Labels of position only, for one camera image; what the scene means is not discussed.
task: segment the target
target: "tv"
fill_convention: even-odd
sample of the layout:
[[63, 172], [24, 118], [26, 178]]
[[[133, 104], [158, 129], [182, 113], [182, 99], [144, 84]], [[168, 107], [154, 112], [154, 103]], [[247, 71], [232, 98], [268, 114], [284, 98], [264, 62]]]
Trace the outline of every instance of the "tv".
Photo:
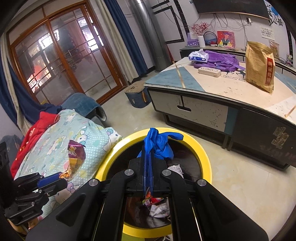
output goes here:
[[264, 0], [193, 0], [198, 13], [241, 13], [269, 19]]

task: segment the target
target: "red berry branch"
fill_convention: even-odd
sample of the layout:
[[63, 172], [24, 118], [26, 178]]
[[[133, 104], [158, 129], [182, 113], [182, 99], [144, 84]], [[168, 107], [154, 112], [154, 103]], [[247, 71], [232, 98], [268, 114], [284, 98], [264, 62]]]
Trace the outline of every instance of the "red berry branch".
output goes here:
[[206, 22], [201, 22], [200, 24], [194, 24], [191, 29], [198, 36], [202, 36], [202, 34], [208, 29], [210, 24]]

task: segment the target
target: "small wooden stool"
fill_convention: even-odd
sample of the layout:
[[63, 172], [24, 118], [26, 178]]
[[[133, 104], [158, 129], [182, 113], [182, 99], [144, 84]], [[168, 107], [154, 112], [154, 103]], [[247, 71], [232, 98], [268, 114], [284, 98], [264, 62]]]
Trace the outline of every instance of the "small wooden stool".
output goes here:
[[144, 108], [151, 102], [147, 87], [144, 87], [144, 83], [144, 80], [137, 81], [128, 86], [124, 91], [133, 107]]

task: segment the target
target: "hello kitty blanket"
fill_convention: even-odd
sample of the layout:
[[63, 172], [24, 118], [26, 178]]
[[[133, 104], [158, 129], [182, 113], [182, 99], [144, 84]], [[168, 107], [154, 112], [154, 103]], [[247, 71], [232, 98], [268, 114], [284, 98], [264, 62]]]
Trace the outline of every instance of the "hello kitty blanket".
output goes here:
[[62, 204], [97, 172], [111, 148], [121, 140], [112, 127], [104, 128], [73, 110], [62, 110], [60, 120], [49, 127], [25, 156], [15, 179], [38, 172], [45, 177], [63, 172], [69, 165], [68, 143], [74, 140], [85, 146], [86, 159], [66, 189], [49, 198], [40, 219]]

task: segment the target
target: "paper bag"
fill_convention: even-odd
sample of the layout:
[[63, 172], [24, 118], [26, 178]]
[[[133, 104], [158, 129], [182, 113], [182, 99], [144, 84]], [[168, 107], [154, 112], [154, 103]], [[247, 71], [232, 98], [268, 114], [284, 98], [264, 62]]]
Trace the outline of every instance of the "paper bag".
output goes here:
[[258, 42], [248, 42], [246, 51], [246, 81], [272, 93], [275, 62], [271, 48]]

